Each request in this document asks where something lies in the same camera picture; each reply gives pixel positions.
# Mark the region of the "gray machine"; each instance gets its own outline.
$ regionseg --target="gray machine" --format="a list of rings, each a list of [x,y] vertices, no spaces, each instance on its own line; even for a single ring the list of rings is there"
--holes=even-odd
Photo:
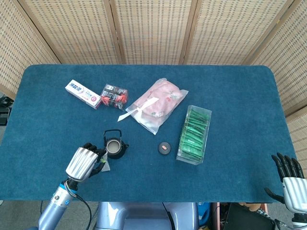
[[[77,149],[70,161],[63,181],[49,205],[39,218],[39,227],[29,230],[54,230],[73,198],[87,203],[77,194],[78,183],[98,174],[104,166],[101,158],[105,149],[97,149],[90,143]],[[275,220],[277,227],[307,230],[307,180],[295,159],[277,154],[272,156],[283,185],[284,197],[265,188],[270,197],[284,203],[294,213],[293,228]],[[197,230],[198,210],[196,203],[123,203],[100,202],[96,230],[143,230],[144,226],[159,230]]]

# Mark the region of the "white ribbon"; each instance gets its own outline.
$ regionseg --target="white ribbon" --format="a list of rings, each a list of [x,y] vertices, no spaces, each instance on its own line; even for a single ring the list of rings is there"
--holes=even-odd
[[[153,103],[157,102],[159,100],[159,98],[157,97],[152,97],[151,99],[147,100],[142,106],[141,108],[137,107],[134,110],[131,110],[130,112],[127,112],[124,115],[121,115],[118,117],[117,121],[121,121],[123,119],[125,119],[127,116],[130,116],[132,113],[134,113],[135,111],[138,111],[138,114],[140,115],[142,113],[142,110],[145,109],[146,107],[152,105]]]

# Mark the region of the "plastic bag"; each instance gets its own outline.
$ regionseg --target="plastic bag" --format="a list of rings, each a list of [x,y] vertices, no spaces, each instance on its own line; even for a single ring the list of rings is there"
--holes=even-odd
[[[130,105],[126,111],[132,112],[131,116],[153,134],[158,132],[160,125],[171,115],[177,105],[188,94],[186,90],[180,90],[166,78],[161,78],[153,84],[146,93]],[[152,98],[158,98],[152,105],[143,109],[142,106]]]

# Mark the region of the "woven panel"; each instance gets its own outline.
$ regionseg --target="woven panel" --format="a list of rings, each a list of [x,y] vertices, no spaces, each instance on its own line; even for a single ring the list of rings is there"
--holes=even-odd
[[[63,63],[118,63],[103,0],[22,2]]]
[[[0,0],[0,84],[11,97],[29,65],[57,62],[38,36],[11,0]]]
[[[242,64],[286,0],[203,0],[187,64]]]
[[[283,109],[307,98],[307,0],[303,0],[252,62],[275,75]]]
[[[128,64],[179,64],[191,0],[115,0]]]
[[[296,157],[300,162],[304,175],[307,178],[307,109],[299,117],[288,121],[288,127],[295,149]]]

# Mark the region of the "small round lid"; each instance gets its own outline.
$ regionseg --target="small round lid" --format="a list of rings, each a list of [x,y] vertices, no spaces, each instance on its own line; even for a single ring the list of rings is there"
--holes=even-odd
[[[167,142],[162,142],[159,144],[158,151],[163,155],[167,155],[171,151],[171,145]]]

